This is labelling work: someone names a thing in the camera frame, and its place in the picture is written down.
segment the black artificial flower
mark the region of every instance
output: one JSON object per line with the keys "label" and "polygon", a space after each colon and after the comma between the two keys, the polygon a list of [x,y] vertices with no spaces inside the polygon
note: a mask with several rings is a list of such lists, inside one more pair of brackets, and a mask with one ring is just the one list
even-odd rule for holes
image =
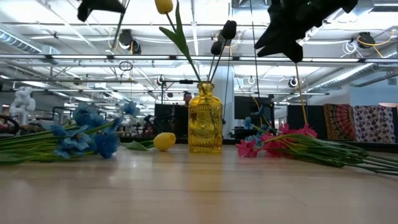
{"label": "black artificial flower", "polygon": [[226,40],[232,40],[236,36],[236,26],[237,24],[235,21],[226,21],[223,30],[221,31],[221,35]]}
{"label": "black artificial flower", "polygon": [[211,54],[220,55],[222,48],[223,48],[223,43],[221,43],[220,41],[214,42],[213,45],[211,46],[211,50],[210,50]]}

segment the pink artificial flower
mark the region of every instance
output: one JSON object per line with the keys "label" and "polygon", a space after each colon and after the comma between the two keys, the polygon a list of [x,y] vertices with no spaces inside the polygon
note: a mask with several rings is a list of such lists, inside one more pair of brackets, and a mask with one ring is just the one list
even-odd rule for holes
{"label": "pink artificial flower", "polygon": [[255,145],[256,145],[256,140],[253,141],[241,140],[240,144],[236,144],[236,147],[238,147],[239,156],[256,157],[257,151],[254,149]]}

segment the sculpture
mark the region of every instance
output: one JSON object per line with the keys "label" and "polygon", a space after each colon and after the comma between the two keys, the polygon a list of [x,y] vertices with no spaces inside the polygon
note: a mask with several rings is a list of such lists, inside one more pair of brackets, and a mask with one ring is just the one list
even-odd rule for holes
{"label": "sculpture", "polygon": [[30,97],[33,92],[31,87],[22,86],[15,92],[15,99],[10,106],[10,114],[12,117],[21,116],[20,124],[27,124],[27,117],[30,111],[36,108],[36,101]]}

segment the vase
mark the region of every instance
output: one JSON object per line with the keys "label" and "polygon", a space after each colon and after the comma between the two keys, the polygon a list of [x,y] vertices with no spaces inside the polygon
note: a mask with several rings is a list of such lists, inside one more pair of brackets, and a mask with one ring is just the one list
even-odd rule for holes
{"label": "vase", "polygon": [[223,147],[223,105],[213,96],[214,85],[198,84],[199,95],[189,103],[188,143],[192,153],[220,154]]}

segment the red patterned fabric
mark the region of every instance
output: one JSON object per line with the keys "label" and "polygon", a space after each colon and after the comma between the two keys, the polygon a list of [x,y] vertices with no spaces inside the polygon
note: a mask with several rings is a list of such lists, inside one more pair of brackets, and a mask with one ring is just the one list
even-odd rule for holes
{"label": "red patterned fabric", "polygon": [[357,141],[395,143],[391,108],[355,106],[353,111]]}
{"label": "red patterned fabric", "polygon": [[355,140],[354,123],[350,105],[323,105],[328,139]]}

